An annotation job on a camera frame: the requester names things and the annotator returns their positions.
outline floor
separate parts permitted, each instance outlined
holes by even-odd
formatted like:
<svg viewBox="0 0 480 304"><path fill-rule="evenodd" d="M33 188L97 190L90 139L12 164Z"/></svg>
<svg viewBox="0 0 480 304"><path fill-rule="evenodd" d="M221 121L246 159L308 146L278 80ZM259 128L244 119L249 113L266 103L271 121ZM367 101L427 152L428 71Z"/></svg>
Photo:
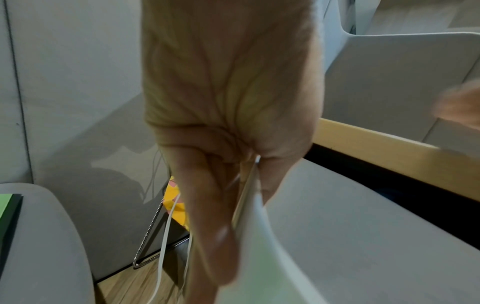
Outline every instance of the floor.
<svg viewBox="0 0 480 304"><path fill-rule="evenodd" d="M381 0L367 35L480 33L479 0Z"/></svg>
<svg viewBox="0 0 480 304"><path fill-rule="evenodd" d="M147 304L157 283L158 262L140 269L132 267L101 281L95 286L96 304ZM163 271L156 299L151 304L176 304L179 289Z"/></svg>

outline blurred hand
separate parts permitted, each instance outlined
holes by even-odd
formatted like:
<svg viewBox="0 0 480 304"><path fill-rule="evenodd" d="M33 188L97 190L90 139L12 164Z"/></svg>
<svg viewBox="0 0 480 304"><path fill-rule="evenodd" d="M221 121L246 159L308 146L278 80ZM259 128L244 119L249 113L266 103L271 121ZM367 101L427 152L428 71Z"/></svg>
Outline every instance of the blurred hand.
<svg viewBox="0 0 480 304"><path fill-rule="evenodd" d="M314 0L143 0L142 13L146 121L196 239L186 302L212 303L237 272L231 220L249 164L261 156L267 202L311 146L320 19Z"/></svg>
<svg viewBox="0 0 480 304"><path fill-rule="evenodd" d="M434 113L439 118L480 131L480 80L465 83L444 94Z"/></svg>

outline yellow bag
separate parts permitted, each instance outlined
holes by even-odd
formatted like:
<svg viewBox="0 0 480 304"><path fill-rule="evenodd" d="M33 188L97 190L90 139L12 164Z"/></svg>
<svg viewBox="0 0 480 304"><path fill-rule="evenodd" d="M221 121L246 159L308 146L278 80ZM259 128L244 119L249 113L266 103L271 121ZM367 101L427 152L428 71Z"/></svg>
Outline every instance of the yellow bag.
<svg viewBox="0 0 480 304"><path fill-rule="evenodd" d="M174 177L172 176L166 187L165 195L163 196L163 205L169 214L172 211L172 207L178 195L180 195L179 186L175 183ZM182 197L176 202L175 210L171 217L187 231L190 231L189 218L185 211L185 204L182 202Z"/></svg>

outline gray table surface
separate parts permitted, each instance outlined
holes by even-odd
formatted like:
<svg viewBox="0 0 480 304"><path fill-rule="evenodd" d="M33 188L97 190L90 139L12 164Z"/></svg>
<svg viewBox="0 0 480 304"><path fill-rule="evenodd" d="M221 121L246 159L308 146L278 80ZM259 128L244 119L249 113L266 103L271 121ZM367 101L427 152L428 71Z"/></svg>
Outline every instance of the gray table surface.
<svg viewBox="0 0 480 304"><path fill-rule="evenodd" d="M0 193L23 195L0 277L0 303L95 303L85 249L55 196L31 184L2 184Z"/></svg>
<svg viewBox="0 0 480 304"><path fill-rule="evenodd" d="M329 303L480 303L480 251L309 161L289 173L267 212Z"/></svg>

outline green folder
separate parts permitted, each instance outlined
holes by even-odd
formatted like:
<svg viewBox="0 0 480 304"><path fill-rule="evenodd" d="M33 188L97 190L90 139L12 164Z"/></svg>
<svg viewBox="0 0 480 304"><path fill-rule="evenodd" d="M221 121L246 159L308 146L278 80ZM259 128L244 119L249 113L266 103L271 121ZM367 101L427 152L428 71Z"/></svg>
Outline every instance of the green folder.
<svg viewBox="0 0 480 304"><path fill-rule="evenodd" d="M0 244L12 223L15 211L22 202L20 194L0 194Z"/></svg>

